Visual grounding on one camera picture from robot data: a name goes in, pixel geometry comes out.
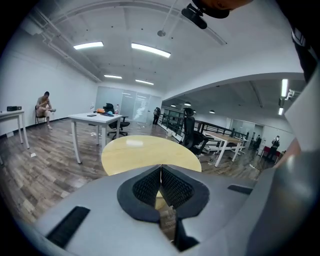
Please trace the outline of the white ceiling air conditioner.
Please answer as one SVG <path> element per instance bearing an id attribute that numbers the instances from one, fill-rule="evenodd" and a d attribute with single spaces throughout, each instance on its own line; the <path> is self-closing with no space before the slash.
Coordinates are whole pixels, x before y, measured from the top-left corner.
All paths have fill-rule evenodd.
<path id="1" fill-rule="evenodd" d="M 43 33 L 43 29 L 29 17 L 24 18 L 20 24 L 20 27 L 31 36 L 40 35 Z"/>

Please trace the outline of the round yellow table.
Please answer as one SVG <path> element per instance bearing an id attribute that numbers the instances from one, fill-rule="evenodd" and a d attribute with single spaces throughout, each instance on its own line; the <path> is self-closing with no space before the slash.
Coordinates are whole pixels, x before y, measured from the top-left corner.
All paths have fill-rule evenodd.
<path id="1" fill-rule="evenodd" d="M 101 154 L 107 176 L 99 178 L 79 193 L 87 192 L 93 201 L 84 200 L 96 214 L 120 214 L 156 222 L 157 193 L 161 192 L 163 165 L 201 172 L 198 158 L 173 141 L 147 135 L 129 135 L 108 143 Z"/>

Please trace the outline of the black office chair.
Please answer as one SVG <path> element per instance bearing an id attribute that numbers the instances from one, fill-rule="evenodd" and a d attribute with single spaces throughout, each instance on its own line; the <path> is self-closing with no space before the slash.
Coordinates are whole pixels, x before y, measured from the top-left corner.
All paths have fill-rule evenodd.
<path id="1" fill-rule="evenodd" d="M 109 113 L 112 115 L 115 115 L 115 109 L 113 104 L 111 103 L 106 103 L 106 105 L 103 107 L 105 113 Z M 122 121 L 119 122 L 119 134 L 122 136 L 128 136 L 128 132 L 123 131 L 123 128 L 128 127 L 130 125 L 130 122 L 126 121 L 127 116 L 123 116 L 122 117 Z M 114 134 L 113 136 L 113 140 L 116 138 L 117 135 L 117 125 L 118 122 L 112 122 L 110 123 L 108 126 L 113 130 L 107 133 L 107 136 L 109 136 L 110 134 Z"/>
<path id="2" fill-rule="evenodd" d="M 205 136 L 199 131 L 195 131 L 195 118 L 193 117 L 194 110 L 192 108 L 184 108 L 183 114 L 184 134 L 179 144 L 190 150 L 198 157 L 201 155 L 206 144 L 214 139 L 209 136 Z"/>

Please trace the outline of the black folding chair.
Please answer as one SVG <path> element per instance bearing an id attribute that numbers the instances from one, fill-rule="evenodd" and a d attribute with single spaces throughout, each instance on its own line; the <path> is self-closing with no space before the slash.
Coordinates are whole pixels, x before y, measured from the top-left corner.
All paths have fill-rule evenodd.
<path id="1" fill-rule="evenodd" d="M 47 125 L 50 125 L 50 109 L 47 107 L 39 106 L 35 109 L 35 121 L 38 122 L 39 119 L 45 119 Z"/>

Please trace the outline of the wooden desk with white legs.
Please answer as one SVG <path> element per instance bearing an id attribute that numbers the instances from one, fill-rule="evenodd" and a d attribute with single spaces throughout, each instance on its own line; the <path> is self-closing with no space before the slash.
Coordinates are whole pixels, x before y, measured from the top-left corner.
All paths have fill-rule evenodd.
<path id="1" fill-rule="evenodd" d="M 219 166 L 221 159 L 224 155 L 224 152 L 226 150 L 231 150 L 234 153 L 233 158 L 231 160 L 232 162 L 234 162 L 237 156 L 240 155 L 240 149 L 242 148 L 242 144 L 244 142 L 240 138 L 231 137 L 222 133 L 216 133 L 212 131 L 206 131 L 204 134 L 206 135 L 206 137 L 209 137 L 210 139 L 220 142 L 217 149 L 218 155 L 217 154 L 212 155 L 213 159 L 215 160 L 214 166 L 216 168 Z M 235 149 L 228 147 L 229 143 L 235 144 L 236 145 Z"/>

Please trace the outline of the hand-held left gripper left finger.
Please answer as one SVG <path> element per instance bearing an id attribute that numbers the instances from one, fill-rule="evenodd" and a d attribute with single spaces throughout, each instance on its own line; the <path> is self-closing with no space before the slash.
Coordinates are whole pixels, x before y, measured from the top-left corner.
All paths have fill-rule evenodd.
<path id="1" fill-rule="evenodd" d="M 76 256 L 177 256 L 155 208 L 161 166 L 93 180 L 47 210 L 35 228 Z"/>

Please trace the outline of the black metal railing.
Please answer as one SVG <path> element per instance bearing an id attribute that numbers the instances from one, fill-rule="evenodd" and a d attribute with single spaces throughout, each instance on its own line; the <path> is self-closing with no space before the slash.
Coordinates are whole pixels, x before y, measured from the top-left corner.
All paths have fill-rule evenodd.
<path id="1" fill-rule="evenodd" d="M 184 117 L 180 114 L 179 116 L 172 116 L 168 114 L 161 114 L 158 125 L 163 128 L 166 132 L 169 132 L 178 142 L 180 142 L 184 136 Z M 196 120 L 194 124 L 194 130 L 208 135 L 209 132 L 217 133 L 219 135 L 226 135 L 232 138 L 237 138 L 246 144 L 250 142 L 249 132 L 241 133 L 233 129 L 228 129 L 215 124 L 211 124 L 204 121 Z"/>

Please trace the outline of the white rectangular table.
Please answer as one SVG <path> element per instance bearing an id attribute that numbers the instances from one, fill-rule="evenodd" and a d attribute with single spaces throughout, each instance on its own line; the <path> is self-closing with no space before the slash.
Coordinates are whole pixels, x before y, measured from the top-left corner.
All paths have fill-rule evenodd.
<path id="1" fill-rule="evenodd" d="M 94 117 L 88 117 L 87 115 L 95 114 Z M 119 137 L 120 134 L 120 119 L 123 117 L 122 115 L 114 115 L 114 117 L 104 116 L 98 113 L 78 113 L 71 114 L 68 116 L 71 120 L 71 132 L 72 132 L 72 141 L 73 148 L 75 152 L 76 161 L 78 164 L 82 163 L 80 152 L 78 149 L 78 133 L 77 133 L 77 123 L 84 123 L 95 125 L 97 128 L 96 136 L 96 144 L 101 144 L 102 149 L 107 145 L 107 126 L 113 122 L 118 122 L 116 129 L 116 138 Z"/>

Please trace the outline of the person's black shirt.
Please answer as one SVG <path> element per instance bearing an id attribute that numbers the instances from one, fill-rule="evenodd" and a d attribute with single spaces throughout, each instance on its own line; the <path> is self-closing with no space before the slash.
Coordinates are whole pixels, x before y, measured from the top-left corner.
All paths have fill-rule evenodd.
<path id="1" fill-rule="evenodd" d="M 310 81 L 320 62 L 320 0 L 276 0 L 291 27 L 304 80 Z"/>

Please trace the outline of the red seat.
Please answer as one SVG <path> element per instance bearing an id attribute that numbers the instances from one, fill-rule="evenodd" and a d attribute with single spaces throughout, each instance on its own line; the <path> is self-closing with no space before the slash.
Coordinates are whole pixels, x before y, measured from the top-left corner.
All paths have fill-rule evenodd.
<path id="1" fill-rule="evenodd" d="M 270 147 L 264 146 L 263 151 L 262 151 L 260 157 L 261 157 L 261 158 L 266 157 L 267 154 L 270 152 L 270 149 L 271 149 Z M 276 151 L 274 152 L 273 156 L 272 156 L 272 161 L 273 161 L 273 162 L 276 162 L 276 161 L 279 159 L 280 155 L 281 155 L 281 153 L 276 150 Z"/>

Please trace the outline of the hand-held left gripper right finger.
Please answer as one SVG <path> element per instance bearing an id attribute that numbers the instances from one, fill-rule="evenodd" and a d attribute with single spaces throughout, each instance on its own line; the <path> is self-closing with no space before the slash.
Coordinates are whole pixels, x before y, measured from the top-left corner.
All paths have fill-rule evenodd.
<path id="1" fill-rule="evenodd" d="M 249 203 L 255 186 L 252 180 L 163 165 L 160 192 L 175 209 L 176 228 L 161 256 L 254 256 L 258 217 Z"/>

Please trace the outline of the small white table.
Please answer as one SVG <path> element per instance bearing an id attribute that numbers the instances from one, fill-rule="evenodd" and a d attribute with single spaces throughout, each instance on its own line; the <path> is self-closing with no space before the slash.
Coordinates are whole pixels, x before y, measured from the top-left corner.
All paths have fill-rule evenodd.
<path id="1" fill-rule="evenodd" d="M 26 148 L 29 149 L 29 140 L 27 136 L 26 123 L 25 123 L 25 111 L 15 110 L 15 111 L 4 111 L 0 113 L 0 124 L 6 121 L 16 120 L 18 126 L 18 134 L 20 138 L 20 143 L 25 143 Z"/>

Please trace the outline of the frosted glass partition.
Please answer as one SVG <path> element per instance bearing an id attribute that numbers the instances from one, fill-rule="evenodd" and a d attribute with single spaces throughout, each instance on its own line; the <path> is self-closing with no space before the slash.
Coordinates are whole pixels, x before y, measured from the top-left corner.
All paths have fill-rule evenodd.
<path id="1" fill-rule="evenodd" d="M 99 86 L 95 107 L 103 108 L 107 103 L 112 104 L 114 109 L 128 120 L 150 125 L 154 109 L 162 106 L 162 99 L 143 92 Z"/>

